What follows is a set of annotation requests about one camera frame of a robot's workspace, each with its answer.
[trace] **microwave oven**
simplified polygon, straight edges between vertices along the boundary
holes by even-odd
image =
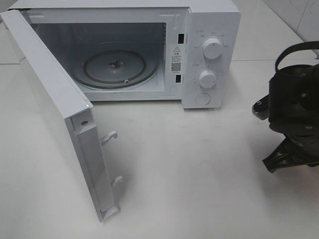
[[[0,14],[28,83],[101,221],[118,209],[92,101],[222,103],[241,14],[231,0],[18,0]]]

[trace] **label sticker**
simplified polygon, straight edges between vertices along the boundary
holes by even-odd
[[[172,73],[182,72],[183,57],[185,56],[185,47],[183,45],[171,45],[169,51],[170,70]]]

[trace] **power level knob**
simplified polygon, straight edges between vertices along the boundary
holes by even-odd
[[[223,44],[217,38],[207,39],[203,43],[203,53],[208,59],[215,59],[221,55]]]
[[[199,75],[199,85],[202,88],[212,88],[217,81],[217,77],[212,71],[203,71]]]

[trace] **open microwave door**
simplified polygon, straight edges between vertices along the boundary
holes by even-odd
[[[101,145],[115,132],[99,138],[92,117],[92,104],[54,58],[18,10],[0,14],[12,45],[32,89],[39,110],[68,158],[77,158],[76,166],[91,195],[101,221],[118,209]]]

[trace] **qr code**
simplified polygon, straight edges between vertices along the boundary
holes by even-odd
[[[181,71],[181,63],[172,63],[171,71]]]

